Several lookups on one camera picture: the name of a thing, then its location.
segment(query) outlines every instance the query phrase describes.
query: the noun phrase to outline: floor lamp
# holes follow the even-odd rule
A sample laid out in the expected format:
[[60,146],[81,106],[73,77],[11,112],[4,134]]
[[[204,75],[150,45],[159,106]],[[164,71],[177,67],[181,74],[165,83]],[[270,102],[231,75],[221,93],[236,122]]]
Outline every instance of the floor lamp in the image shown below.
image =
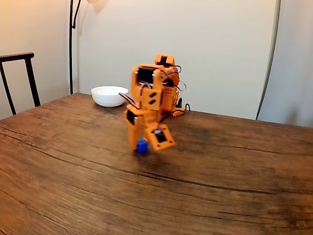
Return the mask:
[[[88,3],[96,3],[99,0],[87,0]],[[69,9],[69,88],[70,94],[73,94],[73,53],[72,53],[72,37],[73,29],[76,28],[76,18],[79,10],[81,0],[78,0],[75,16],[73,19],[73,5],[74,0],[70,0],[70,9]]]

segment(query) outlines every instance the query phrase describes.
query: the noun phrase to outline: orange plastic part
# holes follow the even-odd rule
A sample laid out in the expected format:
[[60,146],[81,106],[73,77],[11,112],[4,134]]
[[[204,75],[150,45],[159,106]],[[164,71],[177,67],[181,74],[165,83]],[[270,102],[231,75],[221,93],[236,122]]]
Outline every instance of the orange plastic part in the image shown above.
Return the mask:
[[[144,82],[138,80],[137,73],[140,68],[153,71],[150,87],[146,83],[142,87]],[[144,139],[153,146],[154,150],[175,145],[168,127],[159,122],[164,112],[183,110],[176,107],[179,91],[175,86],[178,84],[179,74],[173,55],[157,54],[155,64],[142,64],[133,68],[131,94],[136,104],[135,107],[129,104],[126,109],[129,142],[133,150],[137,148],[140,130],[144,130]],[[183,112],[172,113],[173,116],[181,114]],[[158,133],[162,133],[162,140],[158,139]]]

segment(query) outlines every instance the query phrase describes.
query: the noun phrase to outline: orange robot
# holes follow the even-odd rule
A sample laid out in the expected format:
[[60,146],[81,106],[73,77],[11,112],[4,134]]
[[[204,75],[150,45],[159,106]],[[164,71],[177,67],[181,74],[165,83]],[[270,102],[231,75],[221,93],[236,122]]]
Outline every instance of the orange robot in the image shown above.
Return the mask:
[[138,134],[144,131],[144,142],[149,142],[154,150],[175,145],[175,141],[163,120],[184,113],[179,99],[179,72],[173,55],[157,54],[155,65],[142,64],[133,68],[131,94],[133,99],[120,94],[129,104],[126,109],[129,142],[133,150],[138,149]]

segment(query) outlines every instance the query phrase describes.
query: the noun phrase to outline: small blue block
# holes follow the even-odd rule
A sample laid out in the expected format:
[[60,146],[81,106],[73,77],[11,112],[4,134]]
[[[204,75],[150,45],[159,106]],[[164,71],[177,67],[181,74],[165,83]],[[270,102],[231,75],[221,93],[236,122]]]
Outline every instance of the small blue block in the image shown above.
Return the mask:
[[137,140],[137,152],[144,153],[148,151],[148,143],[144,139]]

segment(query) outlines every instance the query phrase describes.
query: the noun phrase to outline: chair backrest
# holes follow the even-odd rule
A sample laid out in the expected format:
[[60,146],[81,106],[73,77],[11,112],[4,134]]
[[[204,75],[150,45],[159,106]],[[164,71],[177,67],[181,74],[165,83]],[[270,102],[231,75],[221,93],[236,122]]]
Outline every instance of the chair backrest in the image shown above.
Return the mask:
[[34,56],[35,56],[34,53],[23,53],[23,54],[0,56],[0,73],[1,73],[2,80],[3,80],[3,85],[4,85],[5,92],[6,92],[6,96],[8,97],[8,101],[9,101],[13,115],[16,114],[16,111],[15,111],[15,108],[13,105],[13,101],[12,101],[12,97],[11,97],[11,94],[9,91],[8,84],[6,82],[2,63],[8,62],[8,61],[25,60],[29,85],[30,85],[30,89],[31,89],[31,94],[33,95],[34,104],[37,107],[37,106],[40,106],[40,101],[39,101],[38,91],[37,91],[37,87],[36,87],[34,71],[33,71],[32,65],[31,65],[31,58],[34,58]]

